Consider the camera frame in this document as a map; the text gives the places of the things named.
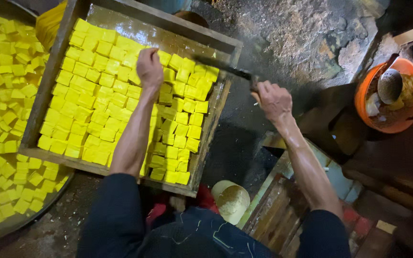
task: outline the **man's right hand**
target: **man's right hand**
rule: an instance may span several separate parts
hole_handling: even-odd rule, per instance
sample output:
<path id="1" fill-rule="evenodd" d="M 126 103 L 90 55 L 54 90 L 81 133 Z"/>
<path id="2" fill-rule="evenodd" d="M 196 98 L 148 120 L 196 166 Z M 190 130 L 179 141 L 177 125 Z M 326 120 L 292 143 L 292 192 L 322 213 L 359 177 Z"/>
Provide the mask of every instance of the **man's right hand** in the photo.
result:
<path id="1" fill-rule="evenodd" d="M 265 81 L 257 83 L 257 89 L 258 92 L 252 92 L 251 95 L 261 105 L 267 119 L 276 127 L 294 119 L 291 113 L 291 94 L 285 88 L 280 88 L 277 84 L 270 84 L 269 81 Z"/>
<path id="2" fill-rule="evenodd" d="M 163 83 L 163 68 L 159 61 L 157 48 L 141 50 L 136 62 L 136 72 L 143 88 L 141 96 L 156 101 L 159 96 L 160 86 Z"/>

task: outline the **tofu cube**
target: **tofu cube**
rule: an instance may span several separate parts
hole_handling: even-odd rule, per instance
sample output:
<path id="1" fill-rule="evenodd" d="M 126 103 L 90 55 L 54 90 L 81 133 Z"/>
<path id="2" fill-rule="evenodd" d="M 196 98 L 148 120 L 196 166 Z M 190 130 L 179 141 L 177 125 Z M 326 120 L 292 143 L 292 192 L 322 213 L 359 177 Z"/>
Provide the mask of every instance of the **tofu cube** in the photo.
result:
<path id="1" fill-rule="evenodd" d="M 178 73 L 176 74 L 176 80 L 187 83 L 189 79 L 190 71 L 184 68 L 181 68 Z"/>
<path id="2" fill-rule="evenodd" d="M 102 56 L 108 56 L 112 49 L 112 43 L 100 40 L 98 41 L 98 47 L 96 48 L 96 52 Z"/>
<path id="3" fill-rule="evenodd" d="M 163 80 L 164 81 L 174 81 L 175 80 L 175 71 L 170 68 L 163 69 Z"/>
<path id="4" fill-rule="evenodd" d="M 95 70 L 94 68 L 89 68 L 85 74 L 85 78 L 89 79 L 93 83 L 98 83 L 100 81 L 101 73 Z"/>
<path id="5" fill-rule="evenodd" d="M 63 85 L 69 85 L 69 82 L 72 79 L 72 73 L 68 72 L 66 70 L 60 70 L 60 73 L 58 73 L 57 78 L 55 79 L 56 82 L 63 84 Z"/>
<path id="6" fill-rule="evenodd" d="M 116 132 L 109 128 L 103 128 L 100 132 L 100 139 L 113 142 Z"/>
<path id="7" fill-rule="evenodd" d="M 81 123 L 88 123 L 90 122 L 90 118 L 92 117 L 92 114 L 93 114 L 93 110 L 84 108 L 84 107 L 78 107 L 76 114 L 74 115 L 74 119 L 78 120 Z"/>
<path id="8" fill-rule="evenodd" d="M 89 71 L 89 67 L 87 65 L 80 63 L 80 62 L 76 62 L 72 73 L 79 75 L 81 77 L 85 77 L 88 71 Z"/>
<path id="9" fill-rule="evenodd" d="M 69 47 L 66 49 L 65 56 L 73 59 L 74 61 L 79 61 L 79 56 L 81 56 L 81 53 L 82 53 L 81 50 L 78 50 L 78 49 L 75 48 L 75 47 L 69 46 Z"/>
<path id="10" fill-rule="evenodd" d="M 196 102 L 189 98 L 184 98 L 183 110 L 188 113 L 194 113 L 196 109 Z"/>
<path id="11" fill-rule="evenodd" d="M 77 104 L 79 106 L 83 106 L 84 108 L 88 108 L 88 109 L 93 108 L 94 102 L 95 102 L 95 97 L 92 97 L 88 94 L 83 94 L 83 93 L 81 93 L 81 95 L 77 99 Z"/>
<path id="12" fill-rule="evenodd" d="M 101 73 L 101 78 L 98 84 L 111 88 L 112 85 L 114 85 L 114 80 L 115 80 L 114 75 L 109 74 L 109 73 Z"/>
<path id="13" fill-rule="evenodd" d="M 38 147 L 48 151 L 50 149 L 50 146 L 52 145 L 52 141 L 52 138 L 45 135 L 41 135 L 41 137 L 38 140 Z"/>
<path id="14" fill-rule="evenodd" d="M 83 50 L 81 54 L 79 55 L 79 62 L 82 62 L 86 65 L 92 66 L 94 63 L 94 60 L 95 60 L 95 54 L 94 52 L 90 50 Z"/>
<path id="15" fill-rule="evenodd" d="M 170 55 L 170 54 L 168 54 L 167 52 L 164 52 L 164 51 L 162 51 L 162 50 L 158 50 L 158 51 L 157 51 L 157 54 L 159 55 L 160 63 L 161 63 L 163 66 L 167 66 L 168 63 L 169 63 L 169 61 L 170 61 L 170 59 L 172 58 L 172 55 Z"/>
<path id="16" fill-rule="evenodd" d="M 179 173 L 177 171 L 167 170 L 163 178 L 163 181 L 166 183 L 176 184 L 176 182 L 178 181 L 178 178 L 179 178 Z"/>
<path id="17" fill-rule="evenodd" d="M 193 153 L 197 153 L 199 149 L 200 141 L 192 137 L 188 137 L 186 141 L 186 149 L 190 150 Z"/>
<path id="18" fill-rule="evenodd" d="M 76 146 L 72 144 L 68 144 L 65 150 L 65 155 L 74 157 L 74 158 L 81 158 L 83 152 L 83 146 Z"/>
<path id="19" fill-rule="evenodd" d="M 173 102 L 173 94 L 161 92 L 159 94 L 159 103 L 165 106 L 171 106 Z"/>
<path id="20" fill-rule="evenodd" d="M 173 54 L 172 58 L 170 58 L 170 61 L 168 62 L 168 67 L 174 69 L 175 71 L 178 71 L 182 65 L 183 58 L 178 56 L 177 54 Z"/>
<path id="21" fill-rule="evenodd" d="M 127 105 L 126 105 L 125 108 L 130 110 L 130 111 L 135 111 L 137 105 L 138 105 L 138 100 L 133 99 L 133 98 L 129 98 L 127 100 Z"/>
<path id="22" fill-rule="evenodd" d="M 189 120 L 189 114 L 186 112 L 177 112 L 176 114 L 176 119 L 175 121 L 179 124 L 184 124 L 187 125 Z"/>
<path id="23" fill-rule="evenodd" d="M 57 84 L 55 84 L 54 89 L 52 90 L 52 95 L 58 96 L 58 97 L 61 97 L 62 99 L 64 99 L 67 92 L 68 92 L 68 89 L 69 89 L 69 87 L 67 87 L 63 84 L 57 83 Z"/>
<path id="24" fill-rule="evenodd" d="M 173 98 L 172 108 L 176 109 L 177 112 L 182 112 L 184 108 L 184 100 L 178 97 Z"/>
<path id="25" fill-rule="evenodd" d="M 184 149 L 186 147 L 186 137 L 175 135 L 173 147 Z"/>
<path id="26" fill-rule="evenodd" d="M 169 108 L 169 107 L 166 107 L 164 110 L 163 110 L 163 113 L 162 113 L 162 117 L 163 118 L 165 118 L 165 119 L 169 119 L 169 120 L 175 120 L 175 118 L 176 118 L 176 109 L 174 109 L 174 108 Z"/>
<path id="27" fill-rule="evenodd" d="M 178 126 L 177 122 L 175 122 L 173 120 L 166 119 L 162 124 L 161 130 L 165 134 L 173 134 L 173 132 L 176 129 L 176 126 Z"/>
<path id="28" fill-rule="evenodd" d="M 176 130 L 175 130 L 175 135 L 186 137 L 186 134 L 188 133 L 189 129 L 190 129 L 190 126 L 183 125 L 183 124 L 178 124 L 178 126 L 176 127 Z"/>
<path id="29" fill-rule="evenodd" d="M 104 71 L 108 65 L 109 58 L 104 56 L 95 55 L 95 63 L 93 67 L 99 71 Z"/>
<path id="30" fill-rule="evenodd" d="M 31 176 L 28 178 L 28 182 L 30 182 L 32 185 L 37 186 L 39 185 L 39 183 L 41 183 L 41 181 L 44 178 L 37 172 L 34 172 L 31 174 Z"/>
<path id="31" fill-rule="evenodd" d="M 100 133 L 102 129 L 103 129 L 102 125 L 97 124 L 95 122 L 90 122 L 89 126 L 87 127 L 87 132 L 95 137 L 100 137 Z"/>
<path id="32" fill-rule="evenodd" d="M 129 84 L 119 81 L 119 80 L 115 80 L 114 81 L 114 85 L 112 85 L 112 90 L 115 92 L 118 92 L 120 94 L 127 94 L 127 90 L 129 88 Z"/>
<path id="33" fill-rule="evenodd" d="M 54 140 L 49 150 L 53 153 L 63 155 L 67 145 L 68 143 L 65 140 Z"/>
<path id="34" fill-rule="evenodd" d="M 187 185 L 189 182 L 190 173 L 189 172 L 179 172 L 178 180 L 176 183 L 181 185 Z"/>

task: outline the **wooden tray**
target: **wooden tray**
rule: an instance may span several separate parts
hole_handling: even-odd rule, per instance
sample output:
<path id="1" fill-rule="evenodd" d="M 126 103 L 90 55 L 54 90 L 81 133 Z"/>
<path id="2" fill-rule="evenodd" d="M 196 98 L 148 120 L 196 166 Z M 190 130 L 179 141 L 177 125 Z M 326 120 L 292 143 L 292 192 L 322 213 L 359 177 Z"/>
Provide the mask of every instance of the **wooden tray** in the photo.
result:
<path id="1" fill-rule="evenodd" d="M 108 12 L 106 23 L 95 24 L 93 22 L 101 22 L 100 16 L 96 15 L 94 8 Z M 60 70 L 61 61 L 68 47 L 69 35 L 72 32 L 77 18 L 87 19 L 87 21 L 89 21 L 88 16 L 95 17 L 95 19 L 90 21 L 92 25 L 105 28 L 111 28 L 110 26 L 112 24 L 115 26 L 118 23 L 115 22 L 115 19 L 118 20 L 128 16 L 128 19 L 133 20 L 135 24 L 142 24 L 142 26 L 146 26 L 146 28 L 147 26 L 150 27 L 150 34 L 155 31 L 162 32 L 163 36 L 147 40 L 147 43 L 152 46 L 157 45 L 161 50 L 165 50 L 168 53 L 173 53 L 173 49 L 176 48 L 181 49 L 182 57 L 188 57 L 189 53 L 198 53 L 199 51 L 208 53 L 210 49 L 213 49 L 211 53 L 217 52 L 220 59 L 229 62 L 232 66 L 237 65 L 243 43 L 133 0 L 69 0 L 60 23 L 60 29 L 58 30 L 55 43 L 51 49 L 49 61 L 46 64 L 46 72 L 39 86 L 19 152 L 26 156 L 42 158 L 68 167 L 107 175 L 108 167 L 106 166 L 55 154 L 37 147 L 37 142 L 40 137 L 39 130 L 52 98 L 51 91 L 55 85 L 56 75 Z M 171 38 L 173 41 L 167 43 L 165 37 Z M 199 152 L 193 154 L 189 162 L 188 170 L 191 173 L 191 177 L 188 185 L 162 183 L 152 180 L 149 177 L 142 178 L 141 184 L 186 196 L 195 197 L 197 195 L 205 158 L 212 142 L 219 116 L 224 107 L 230 85 L 231 80 L 227 79 L 225 74 L 220 73 L 218 81 L 215 83 L 213 91 L 208 98 L 209 114 L 205 116 L 204 119 Z"/>

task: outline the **wooden board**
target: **wooden board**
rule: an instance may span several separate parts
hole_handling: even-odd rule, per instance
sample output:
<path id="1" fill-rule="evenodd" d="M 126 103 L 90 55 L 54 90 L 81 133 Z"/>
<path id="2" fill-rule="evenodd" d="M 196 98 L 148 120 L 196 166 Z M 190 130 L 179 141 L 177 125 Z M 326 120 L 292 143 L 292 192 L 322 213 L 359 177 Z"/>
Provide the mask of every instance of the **wooden board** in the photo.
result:
<path id="1" fill-rule="evenodd" d="M 172 32 L 179 38 L 185 38 L 184 41 L 190 40 L 190 42 L 197 42 L 197 47 L 217 50 L 218 53 L 221 55 L 223 54 L 226 58 L 224 61 L 229 62 L 232 66 L 237 65 L 243 43 L 133 0 L 69 0 L 63 19 L 60 23 L 55 43 L 51 49 L 49 61 L 46 64 L 45 70 L 48 72 L 44 73 L 41 85 L 39 86 L 19 152 L 27 156 L 42 158 L 69 167 L 107 175 L 108 167 L 106 166 L 83 161 L 82 159 L 58 155 L 37 147 L 37 141 L 40 137 L 39 130 L 52 98 L 51 91 L 55 85 L 56 75 L 60 70 L 61 61 L 65 56 L 65 51 L 68 47 L 69 35 L 72 32 L 72 28 L 77 18 L 86 19 L 91 6 L 94 5 L 108 9 L 111 12 L 118 12 L 122 15 L 129 16 L 140 22 L 150 24 L 155 29 Z M 192 155 L 189 163 L 191 178 L 188 185 L 166 184 L 146 178 L 141 180 L 142 184 L 186 196 L 194 197 L 197 195 L 206 154 L 208 153 L 209 146 L 212 142 L 214 131 L 224 107 L 230 85 L 230 79 L 227 79 L 224 73 L 220 73 L 218 82 L 215 83 L 213 91 L 208 98 L 209 114 L 205 116 L 204 125 L 202 127 L 199 152 Z"/>

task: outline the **wet surface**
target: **wet surface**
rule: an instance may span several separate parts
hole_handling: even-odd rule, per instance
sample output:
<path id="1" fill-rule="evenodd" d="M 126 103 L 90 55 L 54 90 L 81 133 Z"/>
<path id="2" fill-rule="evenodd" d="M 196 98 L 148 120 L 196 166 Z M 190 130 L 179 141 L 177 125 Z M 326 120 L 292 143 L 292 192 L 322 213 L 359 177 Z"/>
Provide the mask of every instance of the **wet surface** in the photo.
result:
<path id="1" fill-rule="evenodd" d="M 191 11 L 210 29 L 244 43 L 238 67 L 287 88 L 293 115 L 309 110 L 317 93 L 349 83 L 377 32 L 374 18 L 356 1 L 220 0 L 213 5 L 193 0 Z M 202 182 L 213 186 L 227 179 L 250 197 L 278 160 L 260 141 L 275 131 L 247 82 L 235 79 L 215 132 Z"/>

